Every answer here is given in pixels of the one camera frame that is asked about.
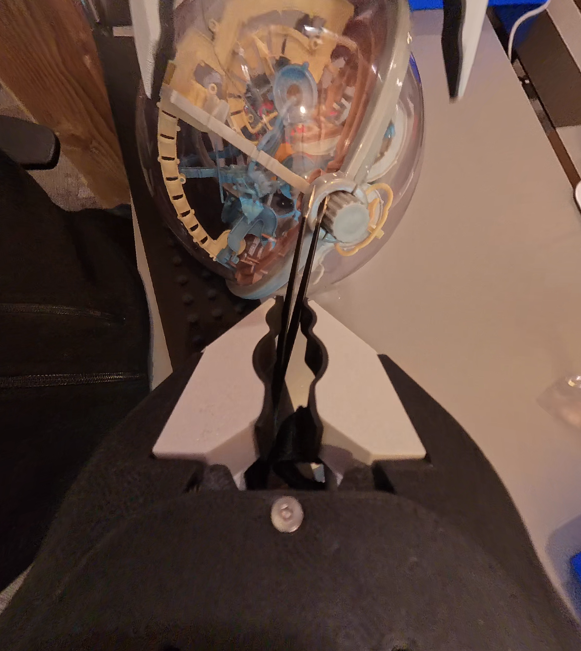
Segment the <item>black tweezers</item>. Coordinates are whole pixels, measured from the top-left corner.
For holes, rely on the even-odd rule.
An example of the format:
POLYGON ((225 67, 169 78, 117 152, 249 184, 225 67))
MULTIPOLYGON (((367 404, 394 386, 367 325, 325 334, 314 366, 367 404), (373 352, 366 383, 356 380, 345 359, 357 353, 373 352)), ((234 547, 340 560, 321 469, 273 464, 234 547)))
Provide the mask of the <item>black tweezers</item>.
POLYGON ((271 389, 274 411, 279 409, 286 371, 300 325, 326 207, 327 199, 317 196, 317 185, 314 184, 311 193, 303 200, 300 232, 296 240, 295 254, 281 311, 281 330, 277 339, 271 389))

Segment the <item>black perforated pad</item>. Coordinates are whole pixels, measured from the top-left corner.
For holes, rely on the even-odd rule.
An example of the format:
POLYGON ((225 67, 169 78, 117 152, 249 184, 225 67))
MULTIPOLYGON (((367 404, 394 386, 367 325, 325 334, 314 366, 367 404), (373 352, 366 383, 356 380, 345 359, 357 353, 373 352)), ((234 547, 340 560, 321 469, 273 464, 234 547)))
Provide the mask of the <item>black perforated pad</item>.
POLYGON ((261 305, 236 297, 221 276, 184 249, 162 218, 145 218, 148 269, 154 286, 164 340, 176 370, 261 305))

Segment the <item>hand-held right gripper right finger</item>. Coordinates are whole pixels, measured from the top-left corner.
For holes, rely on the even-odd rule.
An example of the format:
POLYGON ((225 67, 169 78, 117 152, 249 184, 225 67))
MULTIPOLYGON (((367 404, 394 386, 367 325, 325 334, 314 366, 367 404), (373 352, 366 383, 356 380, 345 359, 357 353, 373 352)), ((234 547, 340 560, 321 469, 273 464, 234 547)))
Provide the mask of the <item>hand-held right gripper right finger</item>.
POLYGON ((335 476, 377 461, 424 460, 426 450, 376 351, 320 305, 312 334, 327 354, 315 385, 320 460, 335 476))

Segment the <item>clear maze ball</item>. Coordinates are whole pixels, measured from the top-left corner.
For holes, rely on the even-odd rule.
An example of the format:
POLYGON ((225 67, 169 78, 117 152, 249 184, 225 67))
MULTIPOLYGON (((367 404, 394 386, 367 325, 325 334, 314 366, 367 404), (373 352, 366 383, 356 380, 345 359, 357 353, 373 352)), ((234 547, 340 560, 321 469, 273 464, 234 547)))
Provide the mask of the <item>clear maze ball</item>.
POLYGON ((424 138, 408 1, 176 1, 138 145, 181 244, 237 297, 286 289, 303 200, 327 199, 310 291, 366 265, 412 199, 424 138))

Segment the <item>person's black clothing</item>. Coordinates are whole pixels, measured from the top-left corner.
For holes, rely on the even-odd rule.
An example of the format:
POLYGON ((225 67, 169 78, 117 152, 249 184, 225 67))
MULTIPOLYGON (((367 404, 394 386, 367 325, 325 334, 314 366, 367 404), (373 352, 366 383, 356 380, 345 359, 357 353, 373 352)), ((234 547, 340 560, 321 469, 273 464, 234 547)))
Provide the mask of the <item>person's black clothing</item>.
POLYGON ((147 395, 149 350, 131 209, 64 210, 0 148, 0 592, 147 395))

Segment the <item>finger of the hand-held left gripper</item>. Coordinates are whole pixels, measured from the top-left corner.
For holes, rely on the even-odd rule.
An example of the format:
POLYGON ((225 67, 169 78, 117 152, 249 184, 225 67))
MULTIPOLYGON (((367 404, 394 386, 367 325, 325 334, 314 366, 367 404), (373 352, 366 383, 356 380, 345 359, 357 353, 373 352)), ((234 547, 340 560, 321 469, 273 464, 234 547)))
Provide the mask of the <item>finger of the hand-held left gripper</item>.
POLYGON ((147 97, 160 97, 167 64, 173 54, 176 1, 129 1, 134 43, 147 97))
POLYGON ((488 1, 443 2, 443 63, 451 100, 465 93, 487 8, 488 1))

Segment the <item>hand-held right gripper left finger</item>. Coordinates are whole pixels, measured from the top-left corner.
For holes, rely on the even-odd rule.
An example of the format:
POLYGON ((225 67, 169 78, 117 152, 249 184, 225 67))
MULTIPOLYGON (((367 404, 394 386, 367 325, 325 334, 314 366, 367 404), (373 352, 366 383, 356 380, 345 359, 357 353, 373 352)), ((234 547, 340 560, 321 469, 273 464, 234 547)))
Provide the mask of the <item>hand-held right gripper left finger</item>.
POLYGON ((264 402, 253 356, 272 308, 259 306, 204 349, 153 447, 156 458, 222 465, 244 478, 258 457, 254 427, 264 402))

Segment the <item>blue labelled storage bin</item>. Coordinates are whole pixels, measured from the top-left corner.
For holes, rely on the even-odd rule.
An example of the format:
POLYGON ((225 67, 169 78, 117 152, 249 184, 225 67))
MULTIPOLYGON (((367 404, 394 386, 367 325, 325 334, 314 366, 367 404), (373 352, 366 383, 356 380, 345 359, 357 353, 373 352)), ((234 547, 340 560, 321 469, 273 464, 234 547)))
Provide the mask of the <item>blue labelled storage bin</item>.
MULTIPOLYGON (((411 11, 443 9, 443 1, 409 1, 408 3, 411 11)), ((494 7, 494 13, 500 24, 509 32, 518 18, 545 3, 546 1, 488 1, 488 6, 494 7)))

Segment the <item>small clear dome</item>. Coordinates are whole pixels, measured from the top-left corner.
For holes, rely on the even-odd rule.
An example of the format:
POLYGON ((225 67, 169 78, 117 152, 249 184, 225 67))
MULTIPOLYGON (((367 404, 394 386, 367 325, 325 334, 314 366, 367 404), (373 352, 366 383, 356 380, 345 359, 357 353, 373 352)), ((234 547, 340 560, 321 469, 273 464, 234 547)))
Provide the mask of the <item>small clear dome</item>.
POLYGON ((581 433, 581 375, 556 379, 538 396, 537 403, 553 418, 581 433))

